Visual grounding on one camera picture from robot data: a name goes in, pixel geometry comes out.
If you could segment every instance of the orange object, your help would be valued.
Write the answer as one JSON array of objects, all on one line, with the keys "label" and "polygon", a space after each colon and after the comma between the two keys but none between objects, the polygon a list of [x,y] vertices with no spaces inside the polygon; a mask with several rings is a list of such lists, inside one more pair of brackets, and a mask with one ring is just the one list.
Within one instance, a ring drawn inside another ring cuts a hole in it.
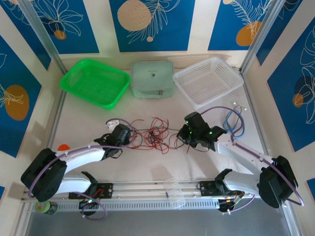
[{"label": "orange object", "polygon": [[70,147],[67,144],[61,144],[58,147],[58,151],[67,151],[67,150],[70,150]]},{"label": "orange object", "polygon": [[256,36],[258,29],[261,25],[260,21],[255,21],[250,25],[244,26],[240,29],[236,36],[236,43],[240,46],[249,46]]},{"label": "orange object", "polygon": [[5,90],[4,103],[7,114],[14,120],[24,120],[29,111],[30,101],[26,90],[19,85],[11,85]]},{"label": "orange object", "polygon": [[66,38],[66,34],[61,31],[61,30],[56,30],[54,32],[54,36],[57,38],[57,39],[60,39],[60,40],[64,40]]},{"label": "orange object", "polygon": [[293,105],[297,108],[301,107],[303,105],[303,95],[297,93],[295,94],[295,96],[293,97]]}]

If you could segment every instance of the floral line art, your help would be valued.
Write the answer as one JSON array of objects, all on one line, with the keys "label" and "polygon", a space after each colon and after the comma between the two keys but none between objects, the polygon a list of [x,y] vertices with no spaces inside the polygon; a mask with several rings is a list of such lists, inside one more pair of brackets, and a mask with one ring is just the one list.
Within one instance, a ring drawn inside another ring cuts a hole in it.
[{"label": "floral line art", "polygon": [[252,5],[252,0],[223,0],[224,4],[230,4],[234,7],[234,12],[238,18],[241,18],[243,28],[236,36],[236,42],[240,46],[249,46],[256,36],[261,25],[261,20],[267,13],[273,0],[260,0],[257,7]]},{"label": "floral line art", "polygon": [[298,3],[300,2],[300,0],[286,0],[285,3],[282,6],[282,9],[280,10],[278,16],[283,20],[284,18],[284,13],[286,11],[293,11]]},{"label": "floral line art", "polygon": [[[0,69],[5,63],[6,57],[7,57],[6,54],[0,54]],[[9,92],[7,92],[0,84],[0,108],[6,103],[9,105],[10,101],[23,104],[23,101],[21,101],[22,98],[23,98],[23,95],[14,96],[13,94],[10,94]]]},{"label": "floral line art", "polygon": [[181,0],[128,0],[118,9],[121,26],[129,31],[129,44],[140,39],[152,42],[168,24],[167,12],[175,9]]},{"label": "floral line art", "polygon": [[[13,16],[29,25],[15,0],[1,0]],[[69,10],[68,0],[32,0],[32,6],[50,35],[57,39],[66,39],[66,33],[81,36],[76,23],[83,20],[83,15]]]},{"label": "floral line art", "polygon": [[306,124],[315,122],[315,26],[306,38],[300,57],[303,76],[296,82],[293,105],[306,105]]}]

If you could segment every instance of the green cylinder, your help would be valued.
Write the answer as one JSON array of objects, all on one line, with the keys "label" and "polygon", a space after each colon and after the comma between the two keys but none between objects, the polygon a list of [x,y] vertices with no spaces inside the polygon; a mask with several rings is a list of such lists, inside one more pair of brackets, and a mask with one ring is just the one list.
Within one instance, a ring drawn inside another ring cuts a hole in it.
[{"label": "green cylinder", "polygon": [[37,202],[34,207],[35,211],[43,214],[55,214],[59,210],[59,205],[55,202],[45,201]]}]

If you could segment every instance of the orange circle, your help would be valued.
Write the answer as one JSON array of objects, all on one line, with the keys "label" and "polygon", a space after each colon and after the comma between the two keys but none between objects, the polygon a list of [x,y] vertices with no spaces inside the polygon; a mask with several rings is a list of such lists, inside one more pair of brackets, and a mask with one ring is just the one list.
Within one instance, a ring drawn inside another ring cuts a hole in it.
[{"label": "orange circle", "polygon": [[18,1],[17,1],[17,0],[9,0],[9,2],[11,2],[11,3],[15,4],[15,5],[18,4]]},{"label": "orange circle", "polygon": [[236,43],[240,46],[249,46],[251,45],[257,31],[261,25],[260,21],[255,21],[250,25],[244,26],[238,31],[236,36]]},{"label": "orange circle", "polygon": [[153,41],[153,37],[151,37],[151,36],[147,37],[147,41],[148,42],[152,42]]},{"label": "orange circle", "polygon": [[6,90],[5,110],[8,115],[14,120],[24,120],[28,114],[30,107],[30,100],[26,90],[19,85],[11,85]]},{"label": "orange circle", "polygon": [[293,97],[293,105],[297,108],[301,107],[303,105],[303,95],[297,93]]},{"label": "orange circle", "polygon": [[70,150],[70,147],[67,144],[61,144],[58,147],[58,151],[67,151],[67,150]]},{"label": "orange circle", "polygon": [[223,4],[228,5],[231,4],[233,0],[223,0]]},{"label": "orange circle", "polygon": [[149,8],[142,1],[128,0],[118,9],[118,21],[128,31],[143,30],[151,20]]},{"label": "orange circle", "polygon": [[60,39],[60,40],[64,40],[66,38],[66,34],[65,32],[61,31],[61,30],[56,30],[54,32],[54,36],[57,38],[57,39]]}]

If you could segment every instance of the gray floor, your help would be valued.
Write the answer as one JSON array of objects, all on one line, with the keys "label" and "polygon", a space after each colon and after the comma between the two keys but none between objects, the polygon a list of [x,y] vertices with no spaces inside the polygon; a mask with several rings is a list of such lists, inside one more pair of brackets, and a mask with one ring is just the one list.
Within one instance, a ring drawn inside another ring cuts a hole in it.
[{"label": "gray floor", "polygon": [[288,236],[290,233],[281,210],[254,200],[248,207],[224,216],[215,209],[110,211],[105,221],[90,221],[79,212],[33,213],[26,235]]}]

